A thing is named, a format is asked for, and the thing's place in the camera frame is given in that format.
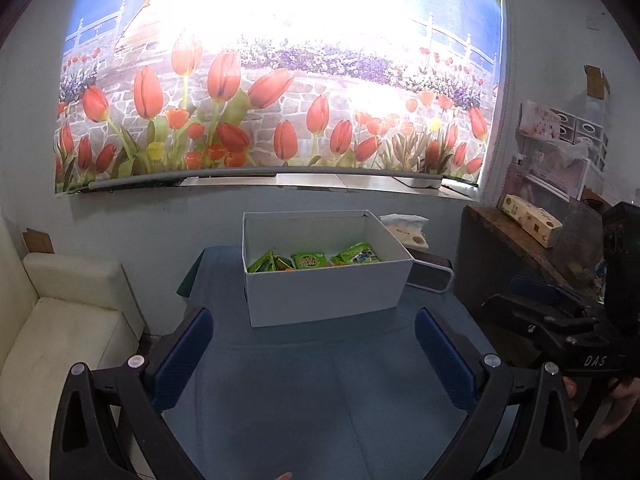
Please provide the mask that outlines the right hand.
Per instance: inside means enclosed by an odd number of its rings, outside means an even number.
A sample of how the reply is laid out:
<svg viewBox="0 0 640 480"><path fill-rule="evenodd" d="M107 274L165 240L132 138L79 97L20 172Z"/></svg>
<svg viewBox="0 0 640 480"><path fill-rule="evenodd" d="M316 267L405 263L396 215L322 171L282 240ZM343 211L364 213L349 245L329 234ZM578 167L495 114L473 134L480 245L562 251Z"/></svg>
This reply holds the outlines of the right hand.
<svg viewBox="0 0 640 480"><path fill-rule="evenodd" d="M567 395L570 400L577 396L578 385L573 379L563 377L563 382L567 391ZM608 411L604 416L600 416L600 424L593 430L593 439L604 439L608 437L612 432L620 428L624 422L629 418L631 412L634 410L637 404L639 404L639 378L628 380L628 382L619 382L613 380L610 383L609 389L611 390L604 398L604 405L608 405ZM575 402L570 402L570 408L574 413L574 425L579 428L582 420L585 419L583 414L585 411L579 407ZM576 411L580 411L580 417L575 416Z"/></svg>

